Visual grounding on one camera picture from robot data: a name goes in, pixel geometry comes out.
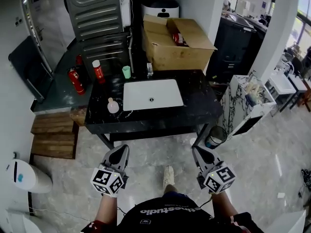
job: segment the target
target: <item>shorts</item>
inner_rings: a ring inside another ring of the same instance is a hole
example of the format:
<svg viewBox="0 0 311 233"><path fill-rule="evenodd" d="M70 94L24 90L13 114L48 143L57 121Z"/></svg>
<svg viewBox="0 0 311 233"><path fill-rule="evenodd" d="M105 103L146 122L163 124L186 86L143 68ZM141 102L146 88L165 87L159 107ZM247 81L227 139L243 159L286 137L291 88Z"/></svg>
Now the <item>shorts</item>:
<svg viewBox="0 0 311 233"><path fill-rule="evenodd" d="M187 195L182 194L182 193L178 193L178 192L174 192L174 191L167 192L162 197L163 198L188 198L189 199L189 197Z"/></svg>

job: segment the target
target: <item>green cup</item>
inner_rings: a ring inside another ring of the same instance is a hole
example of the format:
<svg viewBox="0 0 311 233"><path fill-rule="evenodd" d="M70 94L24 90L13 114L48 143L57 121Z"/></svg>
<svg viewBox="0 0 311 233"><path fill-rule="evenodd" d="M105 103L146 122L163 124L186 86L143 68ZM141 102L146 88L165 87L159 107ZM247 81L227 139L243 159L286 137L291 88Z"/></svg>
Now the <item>green cup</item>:
<svg viewBox="0 0 311 233"><path fill-rule="evenodd" d="M129 66L124 66L122 68L122 72L126 79L129 79L131 77L131 68Z"/></svg>

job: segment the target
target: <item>marble floor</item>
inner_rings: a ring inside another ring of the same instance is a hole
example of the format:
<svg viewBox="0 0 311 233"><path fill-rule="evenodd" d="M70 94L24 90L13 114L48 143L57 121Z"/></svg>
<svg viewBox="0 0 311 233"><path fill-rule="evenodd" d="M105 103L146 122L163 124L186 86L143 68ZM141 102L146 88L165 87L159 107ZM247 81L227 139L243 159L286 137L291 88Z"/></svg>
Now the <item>marble floor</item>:
<svg viewBox="0 0 311 233"><path fill-rule="evenodd" d="M303 184L302 168L311 168L311 114L304 107L268 115L252 131L225 142L217 148L220 156L233 167L238 178L230 188L233 205L248 211L263 230L285 212L302 210L309 197L298 191ZM175 171L175 185L199 206L209 199L196 181L198 170L193 161L190 139L195 134L124 141L130 147L126 169L129 180L121 190L118 206L127 212L140 202L163 193L162 179L166 165ZM61 233L79 232L93 220L101 195L89 183L108 148L85 127L80 128L75 160L35 157L39 167L53 180L48 194L33 194L33 207L49 211L36 214ZM285 193L278 199L278 193ZM203 208L213 214L212 204ZM118 211L118 222L123 213Z"/></svg>

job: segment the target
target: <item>black marble countertop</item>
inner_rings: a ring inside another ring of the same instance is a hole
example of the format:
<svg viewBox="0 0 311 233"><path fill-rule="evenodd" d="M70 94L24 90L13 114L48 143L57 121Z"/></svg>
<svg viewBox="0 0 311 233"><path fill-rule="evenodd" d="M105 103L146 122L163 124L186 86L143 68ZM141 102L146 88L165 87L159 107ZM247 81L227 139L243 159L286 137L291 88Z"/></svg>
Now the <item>black marble countertop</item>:
<svg viewBox="0 0 311 233"><path fill-rule="evenodd" d="M124 83L147 79L108 76L106 83L95 82L93 86L85 120L91 133L129 133L215 123L223 112L201 70L155 71L152 79L175 79L184 106L123 111ZM107 109L110 97L120 107L115 114Z"/></svg>

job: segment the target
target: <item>wooden step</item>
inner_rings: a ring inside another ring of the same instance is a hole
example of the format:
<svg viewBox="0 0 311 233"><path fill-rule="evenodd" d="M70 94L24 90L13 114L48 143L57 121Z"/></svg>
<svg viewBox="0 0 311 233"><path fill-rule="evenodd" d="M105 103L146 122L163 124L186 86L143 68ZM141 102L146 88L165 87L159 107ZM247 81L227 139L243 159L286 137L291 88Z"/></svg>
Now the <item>wooden step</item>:
<svg viewBox="0 0 311 233"><path fill-rule="evenodd" d="M33 134L72 134L78 125L70 118L69 112L37 115L31 133Z"/></svg>
<svg viewBox="0 0 311 233"><path fill-rule="evenodd" d="M70 117L75 121L80 127L84 126L84 121L86 119L87 107L81 106L78 108L72 108L70 111Z"/></svg>
<svg viewBox="0 0 311 233"><path fill-rule="evenodd" d="M31 154L74 159L78 134L40 134L35 135Z"/></svg>

